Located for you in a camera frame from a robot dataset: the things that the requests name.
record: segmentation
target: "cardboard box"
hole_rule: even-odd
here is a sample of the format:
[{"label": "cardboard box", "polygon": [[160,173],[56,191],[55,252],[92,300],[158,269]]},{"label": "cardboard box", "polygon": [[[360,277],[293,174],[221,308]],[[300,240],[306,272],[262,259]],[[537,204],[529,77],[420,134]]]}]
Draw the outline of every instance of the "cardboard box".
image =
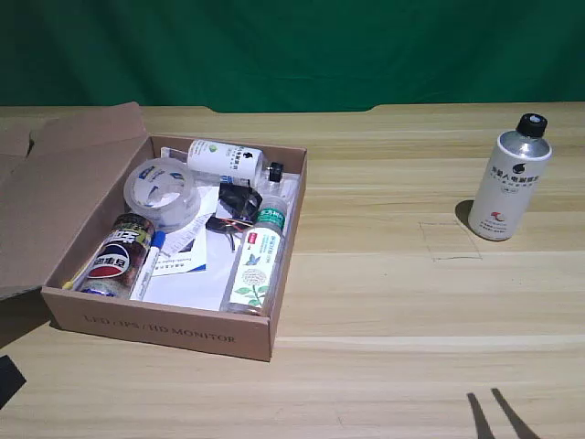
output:
[{"label": "cardboard box", "polygon": [[0,135],[0,296],[42,286],[64,330],[270,360],[301,210],[306,150],[266,145],[271,161],[301,175],[288,220],[277,294],[267,317],[240,316],[62,290],[124,212],[122,188],[141,162],[193,138],[149,135],[136,103],[47,123],[28,154],[28,133]]}]

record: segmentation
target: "black bottle cap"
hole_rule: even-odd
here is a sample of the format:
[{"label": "black bottle cap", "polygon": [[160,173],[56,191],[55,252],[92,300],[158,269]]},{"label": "black bottle cap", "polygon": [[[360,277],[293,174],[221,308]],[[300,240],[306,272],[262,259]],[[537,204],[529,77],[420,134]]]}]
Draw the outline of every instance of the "black bottle cap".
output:
[{"label": "black bottle cap", "polygon": [[282,163],[272,162],[269,167],[270,173],[268,179],[276,183],[280,183],[282,180],[282,172],[284,172],[284,166]]},{"label": "black bottle cap", "polygon": [[547,119],[540,114],[527,112],[520,119],[516,131],[526,137],[542,137],[542,134],[544,134],[547,129],[547,123]]}]

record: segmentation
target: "packing tape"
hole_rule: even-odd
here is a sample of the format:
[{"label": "packing tape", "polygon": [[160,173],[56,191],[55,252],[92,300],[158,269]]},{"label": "packing tape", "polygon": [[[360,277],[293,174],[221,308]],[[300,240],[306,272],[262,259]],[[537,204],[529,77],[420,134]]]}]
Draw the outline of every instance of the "packing tape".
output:
[{"label": "packing tape", "polygon": [[193,172],[174,158],[155,158],[136,167],[124,184],[124,199],[134,213],[167,233],[185,227],[199,210]]}]

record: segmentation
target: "green backdrop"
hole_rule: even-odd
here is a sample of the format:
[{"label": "green backdrop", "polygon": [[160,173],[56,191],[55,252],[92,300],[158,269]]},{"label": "green backdrop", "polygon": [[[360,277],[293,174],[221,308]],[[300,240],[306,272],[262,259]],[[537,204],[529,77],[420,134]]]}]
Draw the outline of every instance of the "green backdrop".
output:
[{"label": "green backdrop", "polygon": [[9,0],[0,105],[585,101],[585,1]]}]

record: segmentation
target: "wooden table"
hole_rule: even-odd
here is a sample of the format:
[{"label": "wooden table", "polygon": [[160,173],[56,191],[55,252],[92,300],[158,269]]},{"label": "wooden table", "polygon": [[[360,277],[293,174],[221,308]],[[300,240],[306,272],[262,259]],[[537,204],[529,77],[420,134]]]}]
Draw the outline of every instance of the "wooden table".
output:
[{"label": "wooden table", "polygon": [[[0,128],[78,110],[4,108]],[[523,112],[547,116],[555,155],[517,235],[483,241],[455,208]],[[28,380],[1,437],[472,439],[473,393],[515,438],[492,388],[540,438],[585,437],[583,103],[144,116],[151,133],[309,148],[273,360],[23,335],[47,316],[21,298],[0,304],[5,343],[23,335],[0,353]]]}]

